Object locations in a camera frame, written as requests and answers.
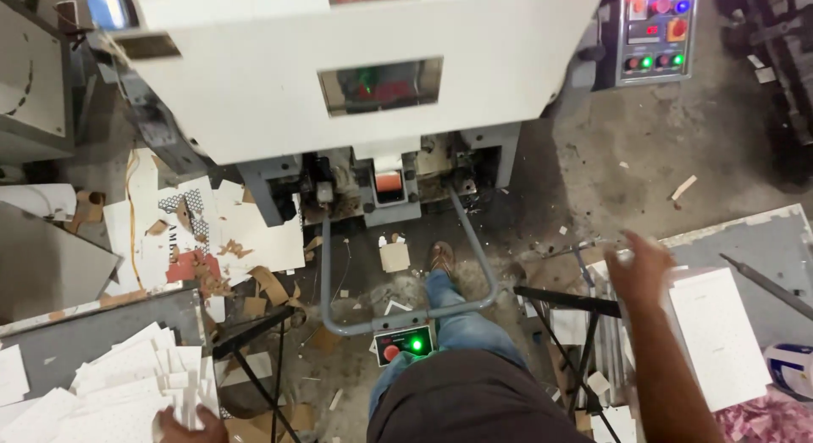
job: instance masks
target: gray metal handle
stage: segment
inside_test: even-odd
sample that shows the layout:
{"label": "gray metal handle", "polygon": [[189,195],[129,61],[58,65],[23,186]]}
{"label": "gray metal handle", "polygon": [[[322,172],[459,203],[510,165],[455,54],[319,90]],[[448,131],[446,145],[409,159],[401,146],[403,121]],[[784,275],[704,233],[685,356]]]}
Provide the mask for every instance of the gray metal handle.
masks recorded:
{"label": "gray metal handle", "polygon": [[468,242],[472,245],[474,255],[477,261],[480,262],[480,267],[485,274],[485,280],[489,284],[489,294],[482,300],[476,302],[460,303],[453,306],[443,306],[441,308],[433,308],[431,310],[412,310],[407,313],[392,314],[390,316],[383,316],[374,318],[367,323],[353,324],[350,326],[340,326],[333,322],[330,314],[330,219],[325,216],[322,221],[322,297],[320,311],[322,313],[322,322],[325,327],[337,335],[360,335],[363,333],[377,332],[382,330],[396,330],[403,327],[409,327],[415,324],[426,323],[432,318],[442,318],[444,316],[451,316],[453,314],[468,313],[469,311],[478,311],[491,305],[494,299],[497,298],[497,279],[491,271],[488,260],[485,258],[483,248],[480,246],[480,240],[477,240],[477,235],[472,229],[472,224],[468,221],[466,212],[463,211],[460,198],[454,188],[449,185],[447,187],[449,196],[452,198],[454,210],[457,211],[460,218],[460,224],[463,230],[466,231]]}

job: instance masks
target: yellow cable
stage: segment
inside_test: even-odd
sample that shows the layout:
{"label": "yellow cable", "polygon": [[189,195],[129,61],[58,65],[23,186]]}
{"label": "yellow cable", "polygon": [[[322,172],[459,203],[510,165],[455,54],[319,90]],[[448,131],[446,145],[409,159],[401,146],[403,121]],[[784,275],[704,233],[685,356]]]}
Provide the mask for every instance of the yellow cable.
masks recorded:
{"label": "yellow cable", "polygon": [[138,288],[143,291],[144,285],[141,284],[141,276],[138,275],[138,268],[136,267],[136,209],[133,206],[133,198],[130,197],[130,178],[133,177],[133,173],[135,173],[135,169],[133,172],[130,172],[130,168],[133,165],[139,163],[138,153],[135,149],[135,144],[133,144],[132,149],[133,158],[127,162],[127,182],[124,184],[124,190],[127,193],[127,201],[130,202],[130,263],[133,265],[133,272],[136,274],[136,281],[138,282]]}

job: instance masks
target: control panel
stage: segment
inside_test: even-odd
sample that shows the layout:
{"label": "control panel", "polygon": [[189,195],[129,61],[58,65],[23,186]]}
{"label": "control panel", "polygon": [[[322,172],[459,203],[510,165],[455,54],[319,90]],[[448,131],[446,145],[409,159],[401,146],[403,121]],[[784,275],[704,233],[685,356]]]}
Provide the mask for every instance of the control panel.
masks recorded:
{"label": "control panel", "polygon": [[390,365],[401,351],[426,356],[434,350],[432,330],[428,325],[379,334],[374,337],[373,342],[376,345],[378,366]]}
{"label": "control panel", "polygon": [[622,0],[616,85],[691,76],[697,0]]}

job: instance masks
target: black metal stand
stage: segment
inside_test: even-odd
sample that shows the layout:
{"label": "black metal stand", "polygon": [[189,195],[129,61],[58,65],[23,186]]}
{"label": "black metal stand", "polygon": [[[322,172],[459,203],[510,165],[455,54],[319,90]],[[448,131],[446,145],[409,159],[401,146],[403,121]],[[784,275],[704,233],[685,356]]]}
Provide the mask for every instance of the black metal stand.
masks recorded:
{"label": "black metal stand", "polygon": [[[607,430],[610,431],[615,443],[621,443],[618,435],[615,434],[615,430],[610,426],[610,422],[607,421],[607,418],[604,416],[603,407],[601,402],[598,400],[598,396],[595,392],[593,392],[593,389],[591,389],[590,386],[584,383],[584,373],[587,372],[587,365],[589,364],[590,355],[593,354],[593,342],[596,335],[596,328],[598,326],[598,316],[603,315],[611,318],[621,318],[621,308],[619,307],[618,303],[601,298],[574,296],[571,294],[565,294],[563,292],[551,292],[542,289],[526,288],[524,286],[515,287],[514,293],[518,296],[524,296],[531,299],[531,305],[534,306],[534,310],[536,310],[539,320],[542,321],[543,326],[545,326],[545,330],[550,334],[550,338],[553,339],[556,347],[559,348],[559,353],[561,353],[562,358],[564,358],[565,365],[575,375],[575,388],[570,396],[569,406],[567,407],[567,416],[570,417],[570,419],[575,420],[575,401],[579,395],[579,388],[582,388],[584,389],[584,393],[587,394],[587,411],[590,414],[598,414],[602,421],[604,421],[604,425],[607,427]],[[550,328],[550,323],[548,323],[548,320],[545,318],[545,314],[542,312],[542,306],[539,304],[539,301],[567,306],[569,308],[574,308],[575,310],[584,310],[590,313],[587,339],[584,341],[584,349],[581,352],[578,369],[576,369],[575,365],[573,365],[570,357],[567,356],[567,352],[564,350],[562,344],[559,343],[559,339],[556,338],[556,334],[554,334],[553,329]]]}
{"label": "black metal stand", "polygon": [[277,351],[277,384],[274,389],[274,395],[265,390],[263,385],[257,379],[257,375],[251,370],[248,362],[246,362],[246,358],[240,353],[240,348],[249,344],[254,338],[257,338],[263,333],[268,332],[273,327],[284,323],[286,319],[293,316],[293,308],[284,305],[277,308],[274,308],[273,313],[271,316],[263,319],[257,324],[247,328],[245,331],[240,332],[236,335],[229,337],[229,339],[220,341],[211,352],[212,357],[214,360],[220,360],[229,354],[233,354],[234,358],[237,359],[240,367],[243,371],[248,375],[249,381],[254,387],[257,389],[259,394],[263,396],[265,401],[268,402],[268,405],[271,407],[271,410],[274,412],[274,418],[271,421],[271,440],[274,440],[277,437],[277,418],[282,423],[282,427],[285,427],[285,430],[290,434],[291,439],[294,443],[301,443],[299,437],[297,437],[297,433],[292,429],[291,424],[288,422],[288,419],[282,414],[282,411],[279,410],[277,406],[277,400],[279,399],[279,381],[282,378],[282,344],[283,340],[285,339],[285,330],[284,327],[279,328],[279,350]]}

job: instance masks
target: person's hand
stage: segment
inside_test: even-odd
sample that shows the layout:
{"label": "person's hand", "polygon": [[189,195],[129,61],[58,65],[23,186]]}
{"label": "person's hand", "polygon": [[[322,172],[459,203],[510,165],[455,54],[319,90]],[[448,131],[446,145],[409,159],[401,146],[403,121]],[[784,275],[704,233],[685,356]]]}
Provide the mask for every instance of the person's hand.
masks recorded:
{"label": "person's hand", "polygon": [[664,277],[675,266],[675,261],[665,248],[632,231],[625,230],[624,235],[635,257],[622,264],[615,251],[605,251],[610,282],[630,311],[657,309],[665,288]]}
{"label": "person's hand", "polygon": [[175,420],[173,407],[159,411],[156,417],[163,432],[161,443],[229,443],[229,432],[223,421],[203,405],[198,405],[197,411],[203,430],[189,430],[181,425]]}

